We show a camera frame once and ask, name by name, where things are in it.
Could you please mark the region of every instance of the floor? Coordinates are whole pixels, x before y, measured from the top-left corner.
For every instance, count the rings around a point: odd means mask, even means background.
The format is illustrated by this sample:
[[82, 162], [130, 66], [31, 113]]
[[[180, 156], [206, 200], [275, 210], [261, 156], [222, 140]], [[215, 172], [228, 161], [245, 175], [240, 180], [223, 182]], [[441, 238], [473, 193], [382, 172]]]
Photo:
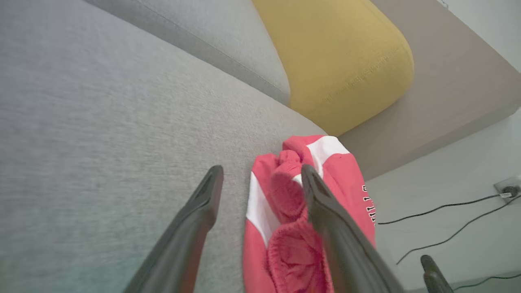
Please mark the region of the floor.
[[[521, 72], [521, 0], [439, 0]], [[521, 111], [456, 143], [367, 182], [377, 222], [494, 194], [493, 184], [521, 175]], [[442, 210], [437, 215], [378, 226], [381, 255], [407, 290], [421, 292], [422, 253], [432, 255], [451, 284], [521, 272], [521, 202], [480, 219], [444, 245], [409, 255], [409, 249], [447, 239], [469, 219], [499, 202]], [[496, 280], [461, 292], [518, 292], [521, 278]]]

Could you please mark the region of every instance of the gray fabric upholstery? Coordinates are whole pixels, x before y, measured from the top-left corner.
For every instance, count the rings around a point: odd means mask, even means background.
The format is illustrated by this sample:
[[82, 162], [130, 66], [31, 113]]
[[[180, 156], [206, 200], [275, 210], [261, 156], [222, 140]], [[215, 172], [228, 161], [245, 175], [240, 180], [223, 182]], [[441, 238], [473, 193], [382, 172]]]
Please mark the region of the gray fabric upholstery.
[[121, 292], [209, 167], [196, 292], [242, 292], [250, 168], [324, 132], [80, 0], [0, 2], [0, 291]]
[[288, 77], [250, 0], [86, 1], [288, 104]]

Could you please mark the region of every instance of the sofa cushion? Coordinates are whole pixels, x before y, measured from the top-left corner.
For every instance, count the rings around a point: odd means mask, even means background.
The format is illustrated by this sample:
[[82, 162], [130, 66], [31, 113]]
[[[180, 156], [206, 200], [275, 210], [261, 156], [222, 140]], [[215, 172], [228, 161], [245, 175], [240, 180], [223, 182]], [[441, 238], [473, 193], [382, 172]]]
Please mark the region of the sofa cushion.
[[339, 136], [394, 103], [414, 64], [370, 0], [253, 0], [291, 87], [290, 107]]
[[250, 0], [86, 0], [287, 105], [289, 84]]
[[242, 292], [252, 164], [300, 114], [80, 0], [0, 2], [0, 291], [121, 292], [225, 170], [196, 292]]

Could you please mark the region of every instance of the white stripe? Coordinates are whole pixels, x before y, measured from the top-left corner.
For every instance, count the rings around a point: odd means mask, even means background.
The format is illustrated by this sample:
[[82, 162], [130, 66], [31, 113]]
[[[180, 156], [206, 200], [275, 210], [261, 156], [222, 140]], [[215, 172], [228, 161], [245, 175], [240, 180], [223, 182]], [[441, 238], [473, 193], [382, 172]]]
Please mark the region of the white stripe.
[[268, 240], [271, 238], [271, 234], [280, 226], [280, 222], [271, 210], [268, 200], [253, 172], [250, 178], [250, 197], [248, 199], [246, 218], [257, 228], [264, 240], [264, 245], [268, 247]]
[[293, 177], [291, 180], [297, 182], [300, 187], [302, 187], [302, 174], [298, 174], [297, 176]]
[[334, 136], [323, 136], [307, 145], [313, 157], [313, 164], [321, 178], [324, 177], [322, 165], [334, 154], [349, 154], [349, 151]]

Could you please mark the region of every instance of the black cable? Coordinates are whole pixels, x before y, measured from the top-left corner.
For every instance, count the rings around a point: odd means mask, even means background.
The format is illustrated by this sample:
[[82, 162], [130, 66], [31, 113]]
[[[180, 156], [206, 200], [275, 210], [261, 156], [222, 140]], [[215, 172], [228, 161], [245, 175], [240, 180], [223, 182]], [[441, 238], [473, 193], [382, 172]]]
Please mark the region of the black cable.
[[468, 288], [468, 287], [476, 287], [476, 286], [479, 286], [483, 283], [485, 283], [486, 281], [490, 280], [490, 279], [502, 279], [502, 280], [506, 280], [506, 279], [513, 279], [513, 278], [517, 278], [517, 277], [520, 277], [521, 274], [518, 274], [518, 275], [515, 275], [515, 276], [512, 276], [512, 277], [488, 277], [486, 279], [484, 279], [483, 281], [479, 282], [479, 283], [476, 283], [476, 284], [473, 284], [473, 285], [466, 285], [466, 286], [459, 286], [457, 287], [456, 289], [454, 289], [453, 291], [456, 291], [458, 289], [461, 289], [461, 288]]
[[449, 237], [449, 238], [448, 238], [447, 240], [445, 240], [445, 241], [442, 241], [442, 242], [440, 242], [440, 243], [431, 244], [431, 245], [427, 245], [427, 246], [424, 246], [424, 247], [420, 247], [420, 248], [415, 248], [415, 249], [411, 249], [411, 250], [409, 250], [409, 251], [408, 251], [404, 256], [402, 256], [402, 258], [400, 258], [400, 260], [398, 260], [398, 262], [396, 263], [396, 265], [400, 264], [400, 262], [401, 262], [401, 261], [402, 261], [406, 256], [408, 256], [409, 253], [411, 253], [411, 252], [413, 252], [413, 251], [421, 250], [421, 249], [426, 249], [426, 248], [429, 248], [429, 247], [433, 247], [433, 246], [437, 246], [437, 245], [440, 245], [440, 244], [444, 244], [445, 242], [447, 242], [447, 241], [451, 240], [452, 238], [454, 238], [454, 236], [456, 236], [459, 232], [461, 232], [461, 231], [462, 231], [466, 226], [468, 226], [470, 223], [474, 222], [475, 220], [477, 220], [477, 219], [479, 219], [479, 218], [481, 218], [481, 217], [484, 217], [484, 216], [486, 216], [486, 215], [488, 215], [488, 214], [491, 214], [491, 213], [493, 213], [493, 212], [495, 212], [495, 211], [498, 211], [498, 210], [500, 210], [500, 209], [506, 207], [507, 205], [509, 205], [510, 203], [512, 203], [513, 201], [515, 201], [516, 199], [518, 199], [519, 197], [521, 197], [521, 196], [516, 196], [516, 197], [513, 198], [511, 201], [509, 201], [508, 203], [506, 203], [506, 204], [500, 206], [499, 208], [494, 209], [494, 210], [492, 210], [492, 211], [490, 211], [490, 212], [487, 212], [487, 213], [485, 213], [485, 214], [482, 214], [481, 216], [478, 216], [478, 217], [476, 217], [476, 218], [470, 220], [469, 222], [467, 222], [467, 224], [465, 224], [461, 229], [459, 229], [456, 233], [454, 233], [451, 237]]
[[378, 225], [387, 225], [387, 224], [392, 224], [392, 223], [396, 223], [396, 222], [399, 222], [399, 221], [403, 221], [405, 219], [408, 219], [408, 218], [413, 218], [413, 217], [419, 217], [419, 216], [423, 216], [423, 215], [426, 215], [426, 214], [429, 214], [429, 213], [432, 213], [432, 212], [435, 212], [439, 209], [442, 209], [444, 207], [447, 207], [447, 206], [458, 206], [458, 205], [466, 205], [466, 204], [471, 204], [471, 203], [476, 203], [476, 202], [480, 202], [482, 200], [487, 200], [487, 199], [491, 199], [491, 198], [496, 198], [500, 196], [500, 194], [495, 194], [493, 196], [487, 196], [487, 197], [484, 197], [482, 199], [478, 199], [478, 200], [473, 200], [473, 201], [467, 201], [467, 202], [462, 202], [462, 203], [452, 203], [452, 204], [444, 204], [440, 207], [437, 207], [435, 208], [434, 210], [430, 210], [428, 212], [425, 212], [425, 213], [421, 213], [421, 214], [416, 214], [416, 215], [412, 215], [412, 216], [407, 216], [407, 217], [403, 217], [401, 219], [397, 219], [397, 220], [394, 220], [394, 221], [390, 221], [390, 222], [383, 222], [383, 223], [378, 223]]

